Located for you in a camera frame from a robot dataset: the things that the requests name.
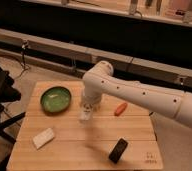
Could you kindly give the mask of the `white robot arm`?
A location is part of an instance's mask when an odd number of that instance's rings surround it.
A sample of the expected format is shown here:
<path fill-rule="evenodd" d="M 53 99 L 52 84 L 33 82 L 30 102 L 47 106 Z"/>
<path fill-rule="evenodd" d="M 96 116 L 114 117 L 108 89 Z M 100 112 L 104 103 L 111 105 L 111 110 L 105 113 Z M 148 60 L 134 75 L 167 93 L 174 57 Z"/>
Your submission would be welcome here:
<path fill-rule="evenodd" d="M 82 121 L 91 118 L 101 102 L 102 95 L 108 94 L 192 128 L 192 93 L 117 79 L 113 77 L 113 71 L 113 66 L 108 61 L 100 61 L 83 75 L 80 114 Z"/>

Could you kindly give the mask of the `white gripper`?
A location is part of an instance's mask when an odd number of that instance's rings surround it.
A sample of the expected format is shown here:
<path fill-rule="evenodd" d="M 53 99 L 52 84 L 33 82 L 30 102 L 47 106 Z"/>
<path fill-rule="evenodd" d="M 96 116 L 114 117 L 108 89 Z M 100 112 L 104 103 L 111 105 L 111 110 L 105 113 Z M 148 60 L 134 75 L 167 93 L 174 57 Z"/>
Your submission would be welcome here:
<path fill-rule="evenodd" d="M 101 97 L 89 97 L 89 96 L 82 96 L 80 105 L 82 107 L 90 107 L 92 110 L 98 110 L 100 107 Z"/>

